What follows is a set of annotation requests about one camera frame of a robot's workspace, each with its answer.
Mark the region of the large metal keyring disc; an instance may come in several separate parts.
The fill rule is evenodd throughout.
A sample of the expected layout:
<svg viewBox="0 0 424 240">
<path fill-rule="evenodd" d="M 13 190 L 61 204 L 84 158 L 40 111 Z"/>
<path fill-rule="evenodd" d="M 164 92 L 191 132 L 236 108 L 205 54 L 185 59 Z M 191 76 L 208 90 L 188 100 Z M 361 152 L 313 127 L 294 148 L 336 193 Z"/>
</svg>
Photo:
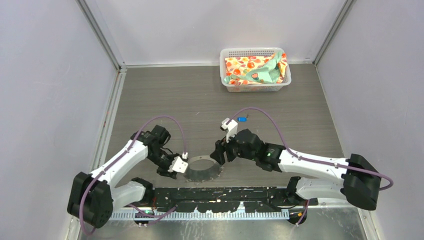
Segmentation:
<svg viewBox="0 0 424 240">
<path fill-rule="evenodd" d="M 221 175 L 222 166 L 209 155 L 191 157 L 184 178 L 189 182 L 202 183 L 214 180 Z"/>
</svg>

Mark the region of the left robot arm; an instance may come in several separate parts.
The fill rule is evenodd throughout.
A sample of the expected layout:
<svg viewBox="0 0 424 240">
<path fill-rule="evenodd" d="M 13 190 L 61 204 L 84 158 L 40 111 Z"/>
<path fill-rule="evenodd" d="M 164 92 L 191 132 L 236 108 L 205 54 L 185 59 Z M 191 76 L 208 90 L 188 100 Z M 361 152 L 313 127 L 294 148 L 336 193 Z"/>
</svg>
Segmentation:
<svg viewBox="0 0 424 240">
<path fill-rule="evenodd" d="M 160 125 L 151 131 L 139 130 L 102 166 L 90 173 L 79 172 L 73 179 L 67 213 L 99 229 L 122 207 L 133 203 L 148 207 L 155 197 L 151 182 L 135 177 L 125 185 L 117 184 L 143 160 L 157 165 L 156 172 L 164 177 L 176 179 L 177 173 L 184 173 L 188 153 L 166 150 L 164 146 L 170 139 L 169 131 Z"/>
</svg>

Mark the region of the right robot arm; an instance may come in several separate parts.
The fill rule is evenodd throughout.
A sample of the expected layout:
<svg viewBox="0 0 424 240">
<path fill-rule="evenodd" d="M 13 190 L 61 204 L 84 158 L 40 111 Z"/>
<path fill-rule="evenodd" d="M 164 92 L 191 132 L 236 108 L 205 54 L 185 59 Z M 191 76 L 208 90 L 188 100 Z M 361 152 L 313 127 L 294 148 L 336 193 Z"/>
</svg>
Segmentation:
<svg viewBox="0 0 424 240">
<path fill-rule="evenodd" d="M 262 170 L 294 173 L 285 198 L 291 205 L 315 198 L 346 200 L 368 211 L 377 208 L 381 177 L 359 154 L 329 158 L 293 151 L 284 145 L 262 141 L 249 129 L 215 142 L 210 157 L 223 165 L 235 158 L 254 161 Z"/>
</svg>

